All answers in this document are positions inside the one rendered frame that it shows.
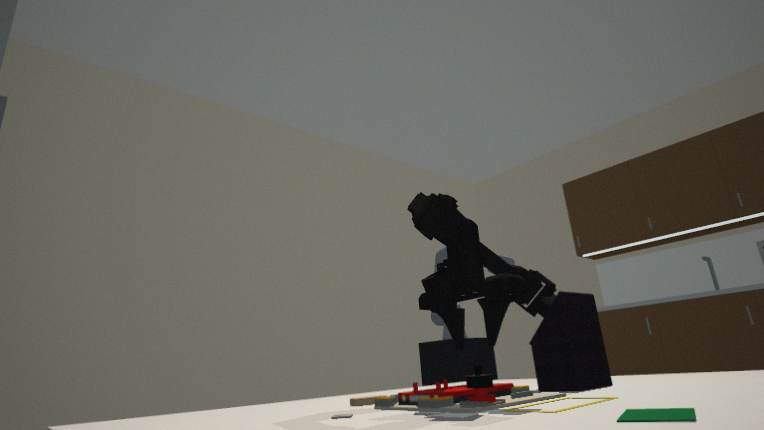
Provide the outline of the green flat rectangular pad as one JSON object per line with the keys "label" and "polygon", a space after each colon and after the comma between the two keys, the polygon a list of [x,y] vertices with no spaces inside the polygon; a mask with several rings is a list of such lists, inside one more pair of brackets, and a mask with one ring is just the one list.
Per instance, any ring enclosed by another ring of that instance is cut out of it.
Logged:
{"label": "green flat rectangular pad", "polygon": [[617,422],[694,422],[694,408],[626,409]]}

